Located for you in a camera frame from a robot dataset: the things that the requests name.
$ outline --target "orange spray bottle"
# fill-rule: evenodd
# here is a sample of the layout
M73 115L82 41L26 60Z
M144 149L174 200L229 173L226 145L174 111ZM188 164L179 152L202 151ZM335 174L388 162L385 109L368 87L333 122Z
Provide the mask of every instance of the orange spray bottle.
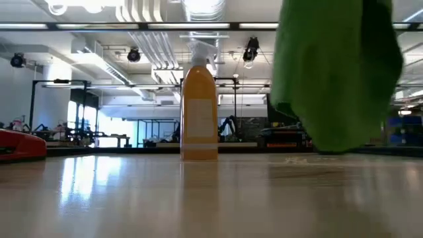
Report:
M186 160L217 160L217 98L213 75L206 68L207 59L216 69L213 56L217 48L191 41L192 68L181 95L180 155Z

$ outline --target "green microfiber towel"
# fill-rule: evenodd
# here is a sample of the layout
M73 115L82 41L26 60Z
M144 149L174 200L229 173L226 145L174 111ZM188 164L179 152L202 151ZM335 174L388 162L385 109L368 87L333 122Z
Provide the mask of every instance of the green microfiber towel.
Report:
M380 135L403 58L391 0L285 0L270 101L299 116L323 151Z

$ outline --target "table surface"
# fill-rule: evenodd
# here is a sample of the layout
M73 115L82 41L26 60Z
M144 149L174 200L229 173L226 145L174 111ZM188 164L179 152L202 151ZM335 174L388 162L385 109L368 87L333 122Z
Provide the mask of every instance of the table surface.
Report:
M423 161L91 155L0 166L1 237L423 237Z

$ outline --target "spotlight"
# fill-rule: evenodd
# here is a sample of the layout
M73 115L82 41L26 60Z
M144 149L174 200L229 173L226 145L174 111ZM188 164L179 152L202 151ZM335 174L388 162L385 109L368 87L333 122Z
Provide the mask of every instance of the spotlight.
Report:
M141 55L138 52L138 48L131 48L131 51L128 53L128 60L130 62L136 63L141 59Z
M257 50L260 48L258 45L257 37L250 37L250 40L247 44L247 48L245 49L243 60L245 63L253 62L254 59L257 57Z
M15 56L11 59L12 67L23 68L26 65L26 59L23 53L15 53Z

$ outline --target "trigger sprayer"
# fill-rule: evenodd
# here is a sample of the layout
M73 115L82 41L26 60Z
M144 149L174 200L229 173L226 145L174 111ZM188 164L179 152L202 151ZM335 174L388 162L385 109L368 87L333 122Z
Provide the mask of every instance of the trigger sprayer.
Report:
M192 66L203 66L207 65L207 59L214 70L217 69L214 64L214 55L217 54L217 48L211 44L207 44L198 40L193 40L188 43L188 47L192 53Z

